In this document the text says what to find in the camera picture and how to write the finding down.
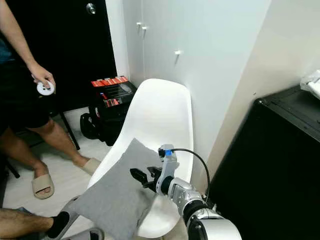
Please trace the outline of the person hand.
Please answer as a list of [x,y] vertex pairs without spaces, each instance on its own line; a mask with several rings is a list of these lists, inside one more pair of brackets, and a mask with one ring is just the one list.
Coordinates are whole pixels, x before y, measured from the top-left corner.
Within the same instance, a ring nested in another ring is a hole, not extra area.
[[52,87],[54,88],[56,86],[53,74],[38,64],[38,62],[27,62],[26,67],[29,69],[35,83],[42,83],[42,85],[47,89]]

